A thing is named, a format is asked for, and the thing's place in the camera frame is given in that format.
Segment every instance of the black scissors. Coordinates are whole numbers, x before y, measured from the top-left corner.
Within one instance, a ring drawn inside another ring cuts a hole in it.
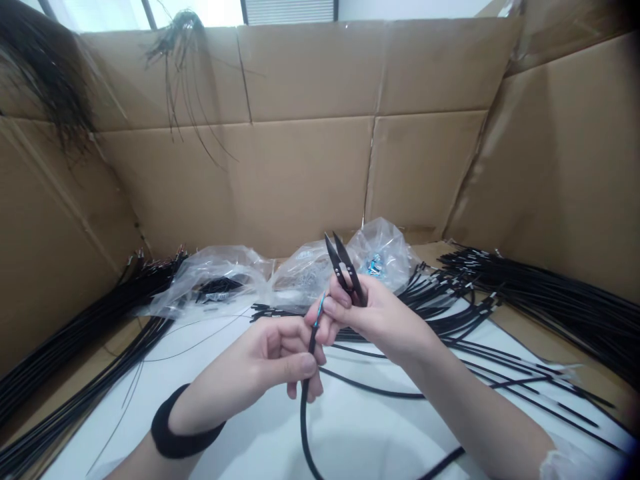
[[[355,296],[358,300],[359,306],[366,307],[367,300],[365,298],[364,293],[362,292],[362,286],[360,286],[360,280],[358,279],[358,274],[355,272],[355,268],[349,258],[349,254],[347,253],[347,249],[340,241],[340,238],[333,232],[333,239],[335,240],[335,247],[338,252],[333,248],[331,244],[331,240],[325,233],[325,242],[327,243],[327,252],[329,252],[329,258],[331,259],[331,264],[333,265],[333,271],[335,272],[335,276],[338,277],[338,283],[347,293],[355,293]],[[344,263],[347,267],[347,272],[351,278],[351,283],[353,284],[353,289],[350,289],[347,285],[347,281],[342,274],[342,270],[340,268],[340,262]]]

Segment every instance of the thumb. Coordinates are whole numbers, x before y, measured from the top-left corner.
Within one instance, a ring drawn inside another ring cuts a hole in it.
[[[325,298],[322,308],[328,316],[348,327],[360,330],[362,326],[366,326],[366,308],[350,307],[347,309],[331,297]]]
[[[308,352],[296,353],[276,360],[266,360],[264,380],[270,387],[281,383],[308,379],[318,370],[318,364]]]

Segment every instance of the clear plastic bag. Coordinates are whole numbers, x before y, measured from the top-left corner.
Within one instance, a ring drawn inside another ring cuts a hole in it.
[[[420,259],[404,235],[382,217],[358,230],[347,244],[358,273],[376,277],[392,292],[404,288]]]
[[[304,244],[271,277],[271,306],[304,315],[329,285],[332,271],[324,240]]]
[[[150,315],[180,322],[194,315],[202,315],[203,318],[224,315],[227,310],[237,311],[256,301],[270,303],[268,278],[274,265],[274,260],[241,245],[207,247],[182,263],[171,286],[151,302]],[[238,282],[241,286],[226,295],[204,293],[203,288],[209,282],[222,278]]]
[[[402,232],[383,218],[365,224],[346,248],[358,273],[375,276],[394,292],[406,286],[420,263]],[[304,244],[272,276],[271,306],[304,315],[329,286],[332,272],[324,240]]]

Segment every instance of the hand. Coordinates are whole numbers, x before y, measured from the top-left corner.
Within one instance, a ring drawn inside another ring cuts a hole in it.
[[[350,283],[348,275],[344,276]],[[436,334],[378,280],[358,275],[367,298],[366,307],[353,306],[335,275],[331,276],[329,296],[323,304],[316,342],[332,345],[340,328],[351,327],[378,347],[392,362],[405,367],[423,358],[434,342]],[[316,320],[319,300],[305,316],[307,325]]]
[[[322,395],[318,364],[327,362],[321,345],[308,353],[311,328],[301,317],[260,319],[216,358],[184,391],[169,416],[176,435],[207,431],[254,404],[280,383],[290,398],[296,384],[309,381],[308,402]]]

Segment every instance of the white sleeve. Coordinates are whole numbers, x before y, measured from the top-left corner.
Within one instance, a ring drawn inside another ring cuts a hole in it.
[[[549,433],[555,450],[540,465],[540,480],[603,480],[606,473],[599,464],[574,444]]]

